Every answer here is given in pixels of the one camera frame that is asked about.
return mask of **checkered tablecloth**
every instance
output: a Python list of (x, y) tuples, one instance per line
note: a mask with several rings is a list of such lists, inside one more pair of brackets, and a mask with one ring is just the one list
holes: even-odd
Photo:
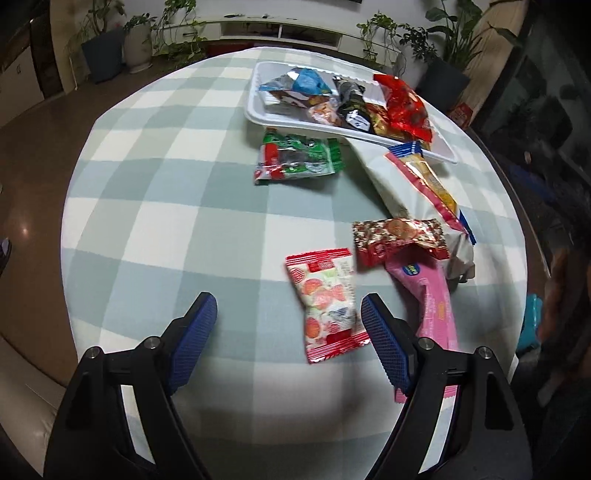
[[(201, 291), (219, 317), (190, 382), (173, 397), (216, 479), (365, 478), (400, 413), (371, 346), (309, 365), (303, 308), (287, 255), (352, 245), (351, 222), (386, 218), (351, 150), (322, 179), (255, 186), (263, 129), (243, 106), (254, 65), (287, 61), (370, 79), (371, 70), (316, 53), (253, 48), (157, 80), (95, 123), (67, 195), (61, 266), (78, 354), (133, 348), (160, 335)], [(524, 238), (489, 161), (430, 111), (458, 156), (439, 166), (478, 240), (476, 278), (452, 292), (459, 345), (493, 347), (505, 369), (525, 304)], [(378, 292), (416, 318), (410, 295), (382, 269), (358, 275), (357, 302)], [(133, 393), (125, 404), (149, 457)], [(445, 403), (427, 463), (447, 431)]]

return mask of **pink snack package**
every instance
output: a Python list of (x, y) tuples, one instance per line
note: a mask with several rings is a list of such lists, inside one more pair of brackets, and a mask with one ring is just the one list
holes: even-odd
[[(456, 351), (456, 322), (441, 264), (424, 249), (409, 245), (388, 258), (386, 270), (421, 303), (417, 336), (429, 337), (442, 348)], [(455, 394), (456, 386), (448, 386), (444, 398)], [(395, 398), (400, 403), (406, 400), (400, 390), (396, 390)]]

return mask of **green snack package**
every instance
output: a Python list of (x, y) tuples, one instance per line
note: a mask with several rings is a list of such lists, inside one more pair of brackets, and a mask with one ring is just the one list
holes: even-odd
[(343, 169), (339, 142), (302, 135), (281, 135), (268, 128), (262, 140), (255, 183), (259, 180), (291, 180), (320, 177)]

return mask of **candy wrapper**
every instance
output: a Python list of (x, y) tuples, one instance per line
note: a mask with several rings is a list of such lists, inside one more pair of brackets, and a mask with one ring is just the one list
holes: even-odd
[[(418, 337), (429, 337), (446, 350), (457, 350), (456, 322), (443, 267), (425, 250), (410, 245), (386, 260), (386, 270), (419, 301), (421, 323)], [(444, 397), (456, 394), (456, 387), (446, 387)], [(406, 400), (396, 391), (396, 401)]]
[(371, 116), (363, 99), (365, 88), (341, 77), (333, 77), (333, 81), (339, 91), (340, 106), (337, 112), (343, 126), (373, 134)]
[(292, 255), (285, 265), (306, 306), (304, 336), (310, 363), (369, 343), (355, 313), (353, 256), (347, 248)]
[(377, 105), (376, 103), (366, 103), (365, 105), (367, 106), (369, 116), (371, 117), (372, 125), (374, 127), (374, 133), (376, 135), (379, 135), (380, 137), (393, 138), (399, 142), (407, 141), (408, 134), (405, 134), (402, 132), (402, 130), (395, 129), (390, 126), (388, 112), (383, 106)]
[(301, 108), (327, 102), (332, 90), (312, 69), (296, 67), (284, 75), (259, 85), (259, 92), (266, 105), (277, 103), (276, 100)]
[(342, 169), (343, 161), (337, 139), (319, 140), (302, 135), (281, 135), (268, 128), (255, 169), (255, 183), (259, 180), (320, 177)]
[(384, 263), (402, 247), (416, 244), (434, 258), (449, 258), (441, 225), (437, 220), (394, 218), (353, 223), (357, 255), (366, 267)]
[(420, 146), (412, 142), (387, 148), (354, 138), (349, 139), (349, 144), (393, 217), (439, 221), (450, 254), (442, 261), (446, 277), (474, 278), (475, 240), (457, 203), (432, 170), (427, 171), (426, 165), (420, 163)]
[(427, 110), (412, 88), (390, 75), (376, 73), (374, 80), (382, 86), (390, 126), (431, 143), (433, 132), (429, 126)]
[(343, 122), (337, 113), (338, 107), (339, 101), (336, 97), (330, 97), (328, 102), (319, 103), (308, 108), (308, 116), (320, 124), (341, 127)]

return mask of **blue gripper pad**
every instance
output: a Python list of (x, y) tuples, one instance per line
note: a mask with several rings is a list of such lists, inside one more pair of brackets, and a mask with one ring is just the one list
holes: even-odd
[(408, 393), (417, 367), (417, 353), (407, 332), (410, 328), (403, 320), (392, 316), (376, 293), (362, 300), (361, 321), (390, 383)]
[(205, 343), (212, 331), (217, 319), (217, 301), (210, 293), (202, 293), (204, 296), (199, 304), (199, 298), (187, 312), (192, 316), (184, 330), (170, 358), (170, 374), (168, 376), (168, 391), (172, 395), (178, 387), (182, 387), (189, 381), (193, 368), (199, 359), (199, 355), (205, 347)]

